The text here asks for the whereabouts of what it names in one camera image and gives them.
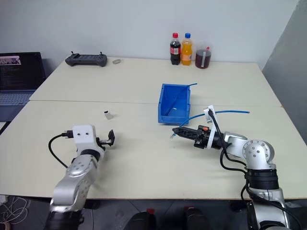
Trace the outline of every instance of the blue storage bin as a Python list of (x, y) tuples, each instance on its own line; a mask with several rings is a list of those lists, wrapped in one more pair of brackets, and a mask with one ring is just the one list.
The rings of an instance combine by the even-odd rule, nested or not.
[(189, 118), (189, 114), (189, 85), (162, 84), (158, 105), (158, 122), (181, 124)]

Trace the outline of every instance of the black cable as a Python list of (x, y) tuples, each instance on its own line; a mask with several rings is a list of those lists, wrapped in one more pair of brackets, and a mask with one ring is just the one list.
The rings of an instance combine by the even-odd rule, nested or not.
[[(246, 171), (244, 171), (243, 169), (229, 168), (229, 167), (226, 167), (226, 166), (224, 165), (224, 163), (223, 163), (223, 156), (224, 156), (225, 153), (226, 153), (225, 155), (227, 155), (225, 141), (224, 141), (224, 139), (223, 139), (223, 136), (222, 136), (222, 133), (221, 133), (221, 131), (220, 131), (220, 128), (219, 128), (219, 126), (218, 126), (218, 124), (217, 124), (217, 122), (216, 122), (216, 119), (215, 119), (215, 117), (214, 117), (214, 115), (213, 115), (213, 112), (212, 112), (211, 110), (209, 110), (209, 111), (208, 111), (208, 114), (209, 114), (209, 116), (212, 118), (212, 121), (213, 121), (213, 123), (214, 123), (214, 125), (215, 125), (215, 127), (216, 127), (216, 131), (217, 131), (217, 133), (218, 133), (218, 135), (219, 135), (219, 138), (220, 138), (220, 140), (221, 140), (221, 143), (222, 143), (223, 150), (222, 150), (221, 155), (220, 155), (220, 164), (221, 164), (221, 166), (222, 166), (224, 169), (226, 169), (226, 170), (242, 172), (242, 173), (244, 173), (244, 175), (245, 175), (245, 174), (246, 174)], [(237, 160), (233, 160), (233, 159), (229, 159), (229, 160), (230, 160), (230, 161), (234, 161), (234, 162), (238, 162), (238, 163), (241, 163), (241, 164), (245, 165), (245, 163), (243, 163), (243, 162), (241, 162), (241, 161), (237, 161)]]
[(227, 151), (226, 151), (225, 140), (224, 140), (224, 138), (223, 138), (223, 136), (222, 136), (222, 133), (221, 133), (221, 131), (220, 131), (219, 126), (217, 125), (217, 122), (216, 122), (216, 119), (215, 119), (215, 117), (214, 117), (214, 115), (213, 115), (212, 110), (209, 110), (209, 111), (208, 111), (208, 114), (209, 114), (209, 116), (212, 118), (212, 121), (213, 121), (213, 123), (214, 123), (214, 125), (215, 125), (215, 127), (216, 127), (216, 131), (217, 131), (217, 133), (218, 133), (218, 135), (219, 135), (219, 137), (220, 137), (220, 139), (221, 139), (222, 147), (223, 147), (223, 150), (224, 150), (224, 153), (225, 153), (226, 158), (227, 158), (229, 161), (236, 162), (236, 163), (240, 163), (240, 164), (243, 164), (244, 166), (246, 166), (246, 164), (245, 164), (244, 162), (238, 161), (238, 160), (234, 160), (234, 159), (231, 159), (231, 158), (228, 156), (228, 153), (227, 153)]
[(300, 223), (299, 220), (298, 220), (298, 218), (297, 218), (290, 210), (288, 210), (288, 209), (286, 209), (286, 208), (284, 208), (284, 207), (281, 207), (281, 206), (277, 205), (276, 203), (274, 203), (274, 202), (272, 202), (272, 201), (270, 201), (270, 200), (264, 199), (264, 198), (262, 198), (262, 197), (260, 197), (260, 196), (258, 196), (258, 195), (256, 195), (256, 194), (252, 193), (252, 192), (249, 190), (249, 187), (248, 187), (248, 180), (246, 180), (245, 188), (246, 188), (246, 191), (247, 191), (247, 193), (249, 194), (249, 196), (250, 196), (251, 199), (253, 199), (253, 198), (255, 197), (256, 199), (261, 200), (263, 203), (266, 203), (266, 204), (268, 204), (268, 205), (272, 205), (272, 206), (274, 206), (274, 207), (280, 209), (281, 211), (286, 212), (287, 214), (289, 214), (289, 215), (297, 222), (297, 224), (298, 224), (298, 226), (299, 226), (299, 229), (300, 229), (300, 230), (303, 229), (301, 223)]
[(92, 230), (94, 230), (94, 215), (93, 215), (93, 209), (91, 209), (92, 214)]
[(244, 175), (246, 174), (246, 171), (244, 171), (243, 169), (229, 168), (229, 167), (225, 166), (224, 163), (223, 163), (223, 156), (224, 156), (224, 150), (222, 150), (221, 155), (220, 155), (220, 164), (221, 164), (221, 166), (222, 166), (224, 169), (230, 170), (230, 171), (242, 172), (242, 173), (244, 173)]
[(243, 193), (244, 193), (244, 191), (245, 191), (245, 188), (246, 188), (246, 185), (242, 188), (242, 190), (241, 190), (241, 200), (243, 200), (243, 201), (245, 201), (245, 199), (244, 199), (244, 197), (243, 197)]
[(63, 161), (61, 161), (61, 160), (54, 154), (54, 152), (52, 151), (52, 148), (51, 148), (51, 143), (52, 143), (55, 139), (57, 139), (57, 138), (59, 138), (59, 137), (63, 137), (63, 136), (64, 136), (63, 134), (60, 134), (60, 135), (57, 135), (57, 136), (53, 137), (53, 138), (49, 141), (49, 143), (48, 143), (48, 148), (49, 148), (49, 151), (50, 151), (50, 153), (52, 154), (52, 156), (53, 156), (55, 159), (57, 159), (57, 161), (60, 162), (65, 168), (67, 168), (67, 165), (64, 164)]
[(10, 123), (11, 121), (5, 122), (4, 126), (0, 129), (0, 135), (4, 132), (4, 130), (7, 128), (7, 126), (9, 126)]

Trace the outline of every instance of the game controller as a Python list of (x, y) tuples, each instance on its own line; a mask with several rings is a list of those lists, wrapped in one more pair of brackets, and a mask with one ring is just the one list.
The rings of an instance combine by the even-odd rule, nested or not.
[(65, 59), (65, 62), (70, 66), (96, 64), (103, 67), (106, 65), (107, 57), (105, 54), (102, 54), (102, 52), (100, 52), (99, 55), (80, 55), (74, 54), (73, 52), (71, 53), (72, 55)]

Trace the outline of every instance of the white table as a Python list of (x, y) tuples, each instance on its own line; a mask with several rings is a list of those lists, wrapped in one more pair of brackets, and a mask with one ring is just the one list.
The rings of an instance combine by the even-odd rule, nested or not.
[(47, 78), (30, 100), (157, 104), (162, 83), (192, 84), (191, 105), (281, 106), (255, 63), (211, 62), (208, 69), (169, 60), (122, 58), (105, 67), (68, 66)]
[[(202, 113), (204, 107), (192, 106), (190, 115)], [(307, 198), (307, 147), (284, 109), (236, 109), (251, 113), (219, 114), (222, 131), (271, 143), (284, 197)], [(107, 120), (105, 110), (115, 117)], [(48, 141), (83, 124), (94, 125), (100, 138), (106, 138), (110, 129), (116, 137), (114, 146), (107, 147), (88, 198), (239, 198), (243, 175), (224, 170), (218, 150), (195, 148), (193, 141), (180, 137), (171, 140), (173, 126), (157, 123), (157, 105), (52, 101), (30, 101), (0, 136), (0, 194), (52, 196), (65, 169), (49, 153)], [(190, 127), (198, 124), (206, 125), (205, 119), (192, 120)], [(53, 150), (67, 164), (76, 156), (72, 139), (55, 140)]]

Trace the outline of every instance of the wire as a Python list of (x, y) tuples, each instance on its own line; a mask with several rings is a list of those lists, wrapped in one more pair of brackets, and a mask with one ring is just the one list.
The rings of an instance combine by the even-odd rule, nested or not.
[(4, 126), (2, 126), (2, 128), (0, 129), (0, 135), (4, 132), (4, 130), (7, 128), (7, 126), (9, 126), (10, 123), (11, 121), (5, 122)]
[[(242, 114), (249, 114), (250, 111), (242, 111), (242, 110), (221, 110), (221, 111), (216, 111), (215, 112), (216, 114), (219, 114), (219, 113), (242, 113)], [(182, 122), (179, 127), (182, 127), (184, 126), (185, 123), (187, 123), (189, 120), (192, 120), (196, 117), (200, 117), (200, 116), (205, 116), (205, 114), (199, 114), (199, 115), (195, 115), (195, 116), (192, 116), (192, 117), (189, 117), (188, 119), (186, 119), (184, 122)], [(176, 133), (173, 133), (171, 135), (171, 138), (173, 138), (174, 136), (176, 136)]]
[(11, 229), (11, 225), (8, 222), (4, 222), (2, 224), (4, 224), (5, 230), (10, 230)]
[(246, 188), (246, 185), (242, 188), (242, 190), (241, 190), (241, 200), (243, 200), (243, 201), (245, 201), (245, 199), (244, 199), (244, 197), (243, 197), (243, 193), (244, 193), (244, 191), (245, 191), (245, 188)]
[(209, 114), (209, 116), (212, 118), (212, 121), (213, 121), (213, 123), (214, 123), (214, 125), (215, 125), (215, 127), (216, 127), (216, 131), (217, 131), (217, 133), (218, 133), (218, 135), (219, 135), (219, 138), (220, 138), (220, 140), (221, 140), (221, 143), (222, 143), (223, 150), (222, 150), (221, 156), (220, 156), (220, 163), (221, 163), (221, 166), (222, 166), (224, 169), (227, 169), (227, 170), (239, 171), (239, 172), (243, 172), (244, 174), (246, 174), (246, 172), (245, 172), (244, 170), (242, 170), (242, 169), (228, 168), (228, 167), (226, 167), (226, 166), (223, 164), (223, 156), (225, 155), (226, 158), (227, 158), (229, 161), (236, 162), (236, 163), (240, 163), (240, 164), (246, 166), (246, 164), (245, 164), (244, 162), (242, 162), (242, 161), (233, 160), (233, 159), (229, 158), (229, 156), (228, 156), (228, 154), (227, 154), (227, 151), (226, 151), (225, 140), (224, 140), (224, 138), (223, 138), (223, 135), (222, 135), (222, 133), (221, 133), (221, 131), (220, 131), (220, 128), (219, 128), (219, 126), (218, 126), (218, 124), (217, 124), (217, 122), (216, 122), (216, 119), (215, 119), (215, 117), (214, 117), (213, 112), (212, 112), (211, 109), (209, 109), (208, 114)]
[(247, 193), (249, 194), (250, 198), (253, 199), (254, 197), (256, 197), (257, 199), (261, 200), (263, 203), (266, 203), (266, 204), (268, 204), (268, 205), (272, 205), (272, 206), (274, 206), (274, 207), (280, 209), (281, 211), (284, 211), (284, 212), (288, 213), (288, 214), (297, 222), (297, 224), (298, 224), (298, 226), (299, 226), (299, 229), (300, 229), (300, 230), (303, 229), (301, 223), (300, 223), (299, 220), (298, 220), (298, 218), (297, 218), (290, 210), (288, 210), (288, 209), (286, 209), (286, 208), (284, 208), (284, 207), (281, 207), (281, 206), (275, 204), (274, 202), (272, 202), (272, 201), (270, 201), (270, 200), (267, 200), (267, 199), (265, 199), (265, 198), (262, 198), (262, 197), (260, 197), (260, 196), (258, 196), (258, 195), (256, 195), (256, 194), (252, 193), (252, 192), (249, 190), (249, 187), (248, 187), (248, 180), (246, 180), (246, 186), (245, 186), (245, 188), (246, 188), (246, 191), (247, 191)]
[(94, 216), (93, 216), (93, 210), (91, 209), (91, 214), (92, 214), (92, 230), (94, 230)]
[[(18, 200), (24, 201), (24, 206), (19, 207), (16, 210), (13, 210), (13, 205)], [(20, 198), (20, 197), (17, 197), (17, 199), (15, 199), (15, 197), (13, 197), (12, 203), (8, 207), (5, 204), (2, 204), (2, 206), (6, 208), (6, 211), (0, 213), (0, 223), (4, 224), (6, 228), (7, 228), (7, 226), (9, 226), (9, 224), (14, 225), (14, 224), (21, 223), (22, 221), (24, 221), (26, 219), (26, 217), (28, 215), (28, 208), (29, 208), (30, 204), (31, 204), (30, 200), (27, 201), (27, 200)], [(22, 215), (24, 215), (24, 217), (21, 220), (19, 220), (17, 222), (13, 222), (13, 220), (18, 219)]]
[(242, 111), (242, 110), (221, 110), (221, 111), (216, 111), (216, 114), (221, 114), (221, 113), (240, 113), (240, 114), (249, 114), (250, 111)]
[(172, 105), (170, 106), (168, 112), (166, 113), (167, 116), (169, 116), (170, 112), (172, 111), (172, 109), (173, 109), (173, 107), (174, 107), (174, 105), (175, 105), (175, 103), (176, 103), (176, 101), (177, 101), (179, 95), (180, 95), (186, 88), (188, 88), (188, 87), (190, 87), (190, 86), (192, 86), (192, 85), (197, 85), (197, 83), (194, 83), (194, 84), (191, 84), (191, 85), (187, 85), (186, 87), (184, 87), (184, 88), (177, 94), (177, 96), (176, 96), (176, 98), (174, 99)]
[(57, 139), (57, 138), (59, 138), (59, 137), (62, 137), (62, 136), (63, 136), (63, 134), (59, 134), (59, 135), (57, 135), (57, 136), (51, 138), (51, 140), (50, 140), (49, 143), (48, 143), (48, 148), (49, 148), (49, 151), (50, 151), (51, 155), (52, 155), (58, 162), (60, 162), (65, 168), (67, 168), (67, 165), (64, 164), (63, 161), (61, 161), (61, 160), (54, 154), (54, 152), (52, 151), (52, 148), (51, 148), (51, 143), (52, 143), (55, 139)]

